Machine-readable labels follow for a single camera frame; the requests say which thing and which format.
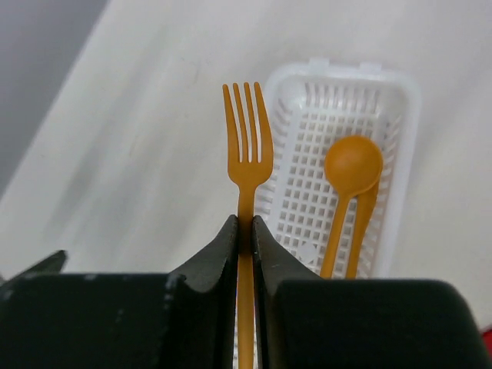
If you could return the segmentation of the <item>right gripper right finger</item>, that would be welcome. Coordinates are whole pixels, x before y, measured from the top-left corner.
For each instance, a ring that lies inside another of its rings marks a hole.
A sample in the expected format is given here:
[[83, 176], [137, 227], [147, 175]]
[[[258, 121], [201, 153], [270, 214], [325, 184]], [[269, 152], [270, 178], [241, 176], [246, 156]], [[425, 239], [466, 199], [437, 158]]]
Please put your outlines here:
[[253, 218], [255, 323], [260, 368], [303, 368], [304, 316], [321, 280], [281, 246], [260, 216]]

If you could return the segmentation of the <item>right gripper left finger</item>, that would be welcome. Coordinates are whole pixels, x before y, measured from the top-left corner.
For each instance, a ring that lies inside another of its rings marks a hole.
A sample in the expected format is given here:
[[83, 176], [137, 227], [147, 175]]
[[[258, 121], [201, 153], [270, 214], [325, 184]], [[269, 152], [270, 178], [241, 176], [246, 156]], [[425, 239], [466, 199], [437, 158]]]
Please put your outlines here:
[[238, 218], [175, 268], [167, 330], [168, 368], [231, 368], [238, 274]]

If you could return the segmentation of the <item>orange plastic fork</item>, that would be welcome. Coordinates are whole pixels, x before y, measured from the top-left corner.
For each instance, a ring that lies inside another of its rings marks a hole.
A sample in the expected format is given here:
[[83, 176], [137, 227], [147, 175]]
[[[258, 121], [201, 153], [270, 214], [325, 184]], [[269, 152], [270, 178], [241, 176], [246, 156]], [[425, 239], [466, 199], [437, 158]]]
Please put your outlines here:
[[273, 171], [274, 148], [261, 85], [254, 83], [255, 100], [250, 85], [244, 83], [247, 114], [243, 111], [238, 84], [230, 95], [222, 86], [228, 136], [228, 176], [238, 186], [238, 366], [254, 366], [254, 272], [251, 228], [254, 196]]

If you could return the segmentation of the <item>orange plastic knife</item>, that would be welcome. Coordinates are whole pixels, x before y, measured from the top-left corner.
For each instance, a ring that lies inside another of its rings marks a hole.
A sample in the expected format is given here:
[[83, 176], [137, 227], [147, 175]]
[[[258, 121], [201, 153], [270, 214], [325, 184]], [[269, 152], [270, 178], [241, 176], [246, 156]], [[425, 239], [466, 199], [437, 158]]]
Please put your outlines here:
[[379, 184], [380, 182], [377, 181], [373, 187], [357, 196], [357, 211], [354, 223], [353, 238], [345, 275], [347, 279], [356, 278], [357, 265], [359, 262], [362, 243], [377, 202]]

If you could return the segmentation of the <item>orange plastic spoon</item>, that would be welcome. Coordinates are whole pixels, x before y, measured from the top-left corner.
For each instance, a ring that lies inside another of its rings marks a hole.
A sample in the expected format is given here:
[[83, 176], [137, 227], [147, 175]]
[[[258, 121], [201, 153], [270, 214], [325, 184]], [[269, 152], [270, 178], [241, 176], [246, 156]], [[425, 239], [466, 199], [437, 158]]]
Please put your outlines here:
[[353, 135], [335, 142], [327, 151], [324, 172], [338, 201], [320, 276], [330, 278], [334, 270], [347, 207], [352, 198], [369, 190], [381, 176], [383, 158], [371, 139]]

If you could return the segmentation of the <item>red paper napkin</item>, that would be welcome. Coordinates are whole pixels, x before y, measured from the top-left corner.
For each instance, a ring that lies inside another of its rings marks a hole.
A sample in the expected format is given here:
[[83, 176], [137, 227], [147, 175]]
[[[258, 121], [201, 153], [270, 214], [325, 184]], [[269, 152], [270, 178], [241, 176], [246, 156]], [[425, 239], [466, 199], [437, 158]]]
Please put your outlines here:
[[491, 331], [491, 326], [488, 326], [480, 334], [481, 343], [475, 359], [476, 368], [491, 368]]

